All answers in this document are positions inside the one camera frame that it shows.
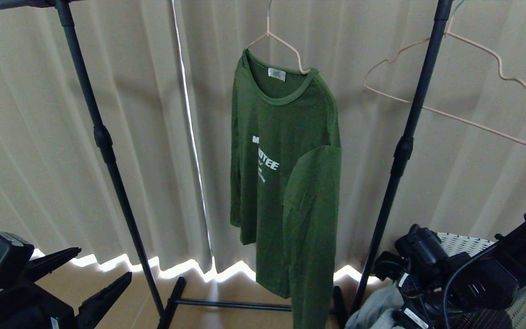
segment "white woven basket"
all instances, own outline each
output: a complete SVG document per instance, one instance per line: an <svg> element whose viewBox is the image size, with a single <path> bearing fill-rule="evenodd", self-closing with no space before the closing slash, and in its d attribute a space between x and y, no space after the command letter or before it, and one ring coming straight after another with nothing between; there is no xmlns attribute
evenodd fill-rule
<svg viewBox="0 0 526 329"><path fill-rule="evenodd" d="M464 237L462 235L455 235L451 233L437 233L442 241L442 247L449 256L458 254L459 252L468 252L470 256L474 256L484 248L493 244L494 242ZM522 298L511 306L507 313L509 313L513 320L513 328L526 329L526 298Z"/></svg>

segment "tiled floor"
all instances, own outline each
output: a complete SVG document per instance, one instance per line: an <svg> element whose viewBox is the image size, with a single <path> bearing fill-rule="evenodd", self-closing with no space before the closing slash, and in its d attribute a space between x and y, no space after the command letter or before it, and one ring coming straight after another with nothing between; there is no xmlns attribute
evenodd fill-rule
<svg viewBox="0 0 526 329"><path fill-rule="evenodd" d="M103 287L109 285L116 278L128 271L125 264L117 266L107 272L99 270L98 265L77 267L71 263L60 267L54 273L42 278L38 284L58 298L61 298L78 312L83 300L89 298ZM188 284L183 296L186 298L200 298L229 302L265 302L272 304L289 304L243 273L239 273L223 282L214 280L204 282L196 270L189 270L183 274ZM163 303L167 301L177 280L157 280L159 293ZM344 276L338 282L345 297L347 306L352 303L357 281ZM133 273L133 279L121 298L109 310L97 328L99 329L145 329L155 328L158 324L158 314L152 296L147 287L142 272ZM208 308L201 306L178 306L171 329L258 329L285 328L292 326L291 313L261 310L242 310L236 308ZM326 328L336 329L336 319L330 317Z"/></svg>

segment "crew neckline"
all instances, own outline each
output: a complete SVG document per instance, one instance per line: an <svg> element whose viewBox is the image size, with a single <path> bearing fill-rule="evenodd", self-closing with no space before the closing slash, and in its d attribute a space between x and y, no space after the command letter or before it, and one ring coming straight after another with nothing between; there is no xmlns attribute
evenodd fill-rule
<svg viewBox="0 0 526 329"><path fill-rule="evenodd" d="M269 69L269 68L280 69L280 70L284 71L288 75L295 75L295 76L299 76L299 77L305 77L305 80L290 95L287 95L287 96L284 96L284 97L280 97L280 98L273 98L273 97L265 94L265 92L263 92L263 90L261 90L259 85L257 85L257 82L255 82L255 78L253 77L253 72L251 71L251 65L249 63L249 59L251 59L256 64L259 64L259 65L265 67L266 69ZM242 60L243 60L243 63L245 64L246 69L248 71L249 80L251 81L251 84L253 85L255 90L257 90L257 94L259 94L261 99L263 99L265 102L267 102L267 103L269 103L271 105L274 105L274 106L284 106L286 104L289 104L289 103L293 102L294 100L297 100L298 97L301 96L301 94L303 94L303 92L305 92L305 90L310 85L310 83L314 79L314 77L318 74L318 70L313 68L313 67L310 68L309 73L302 74L299 71L299 69L287 69L285 67L280 67L280 66L276 66L276 65L270 65L270 64L268 64L266 62L263 62L262 60L259 60L248 49L245 49L244 52L242 52Z"/></svg>

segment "beige hanger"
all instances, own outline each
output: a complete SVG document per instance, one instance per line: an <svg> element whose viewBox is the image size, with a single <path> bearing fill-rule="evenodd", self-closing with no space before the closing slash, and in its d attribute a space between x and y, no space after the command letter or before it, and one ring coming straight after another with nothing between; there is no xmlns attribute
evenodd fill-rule
<svg viewBox="0 0 526 329"><path fill-rule="evenodd" d="M467 44L471 44L472 46L475 46L476 48L482 49L482 50L484 50L485 52L491 54L492 56L494 56L494 58L496 58L496 60L497 60L497 62L498 62L498 65L499 65L499 67L498 67L498 69L499 69L499 77L500 77L501 79L505 80L505 81L515 81L516 83L522 85L522 87L524 87L525 90L526 90L526 82L525 82L525 81L523 81L523 80L521 80L521 79L519 79L519 78L516 78L516 77L505 77L505 76L503 75L503 60L500 58L499 54L497 54L495 51L491 50L490 48L486 48L485 46L482 46L481 44L478 44L478 43L476 43L476 42L474 42L474 41L472 41L472 40L466 39L466 38L463 37L463 36L459 36L459 35L457 35L457 34L451 32L449 29L450 29L451 26L452 26L452 22L453 22L453 15L452 15L452 17L451 17L450 20L449 20L449 24L447 25L447 29L446 29L446 31L444 32L444 35L445 35L445 36L451 36L451 37L454 37L454 38L457 39L457 40L460 40L460 41L465 42L465 43L467 43ZM364 84L365 88L367 88L368 90L374 91L374 92L376 92L377 94L380 94L380 95L386 96L386 97L388 97L388 98L392 98L393 100L397 100L397 101L400 101L400 102L404 102L404 103L407 103L407 104L411 104L411 102L408 101L408 100L403 100L403 99L401 99L401 98L398 98L398 97L395 97L395 96L391 96L391 95L389 95L389 94L385 94L384 92L381 92L381 91L378 91L378 90L376 90L376 89L374 89L374 88L369 87L369 86L367 85L367 78L368 78L369 74L373 71L373 69L375 69L375 68L378 67L379 65L383 64L384 62L387 62L387 63L389 63L389 64L390 64L390 63L393 63L393 62L395 62L395 61L397 60L397 58L399 58L399 54L401 54L401 53L404 52L405 50L407 50L407 49L409 49L409 48L411 48L411 47L413 47L413 46L417 46L417 45L420 44L420 43L428 42L429 40L430 40L430 38L426 38L426 39L424 39L424 40L422 40L422 41L416 42L416 43L414 43L414 44L411 44L411 45L409 45L409 46L407 46L407 47L405 47L405 48L399 50L399 51L397 52L397 54L395 55L395 57L393 58L393 60L389 60L389 59L387 58L387 59L384 59L384 60L378 62L378 64L375 65L375 66L373 66L371 69L369 69L369 71L367 72L367 75L365 75L365 79L364 79L364 81L363 81L363 84ZM482 129L482 130L488 131L489 133L494 133L495 135L499 135L499 136L504 137L504 138L506 138L506 139L513 140L513 142L516 142L516 143L519 143L519 144L526 145L526 141L525 141L525 140L518 139L518 138L516 138L516 137L512 137L511 135L507 135L506 133L501 133L501 132L499 132L499 131L496 131L496 130L494 130L494 129L491 129L491 128L489 128L489 127L486 127L486 126L484 126L484 125L480 125L479 123L475 123L475 122L472 122L472 121L468 121L468 120L466 120L466 119L462 119L462 118L456 117L456 116L454 116L454 115L447 114L447 113L445 113L445 112L442 112L442 111L436 110L436 109L431 108L431 107L423 106L423 108L426 109L426 110L430 110L430 111L432 111L432 112L435 112L435 113L437 113L437 114L444 115L444 116L446 116L446 117L448 117L448 118L455 119L455 120L458 120L458 121L460 121L460 122L466 123L466 124L468 124L468 125L471 125L471 126L474 126L474 127L478 127L478 128L480 128L480 129Z"/></svg>
<svg viewBox="0 0 526 329"><path fill-rule="evenodd" d="M271 9L271 2L273 0L270 0L269 1L269 6L267 6L267 32L265 32L263 35L261 35L260 37L258 37L257 39L255 39L254 42L251 42L248 46L245 47L245 50L246 49L249 49L250 46L252 46L253 44L256 44L259 40L263 39L264 37L273 37L275 40L278 40L280 43L283 43L285 46L288 46L288 48L290 48L291 50L294 51L294 53L298 56L298 66L299 66L299 69L300 69L300 72L302 74L308 74L310 72L310 69L303 69L301 68L301 57L299 56L299 52L298 50L296 50L294 47L292 47L291 44L288 44L287 42L283 41L280 37L274 35L273 33L271 33L271 31L269 30L269 10Z"/></svg>

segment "curtain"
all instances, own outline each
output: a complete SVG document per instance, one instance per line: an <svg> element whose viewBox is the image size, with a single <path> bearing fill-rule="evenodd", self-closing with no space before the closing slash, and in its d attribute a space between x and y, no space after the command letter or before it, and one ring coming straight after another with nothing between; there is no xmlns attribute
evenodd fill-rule
<svg viewBox="0 0 526 329"><path fill-rule="evenodd" d="M254 268L254 246L242 246L228 220L230 95L242 49L265 32L267 4L71 4L144 245L162 270L192 258L208 271L212 257L218 271L239 260ZM359 269L366 255L409 112L366 90L364 75L429 36L435 9L433 1L272 3L272 31L299 50L304 68L319 69L338 105L337 268ZM497 51L505 74L526 81L526 1L465 2L452 30ZM276 41L252 51L297 65ZM408 50L368 83L411 99L425 51ZM497 77L491 56L449 37L426 104L526 139L524 90ZM525 146L423 111L382 249L412 223L491 238L525 211ZM0 229L46 254L81 246L99 262L123 253L138 262L54 9L0 11Z"/></svg>

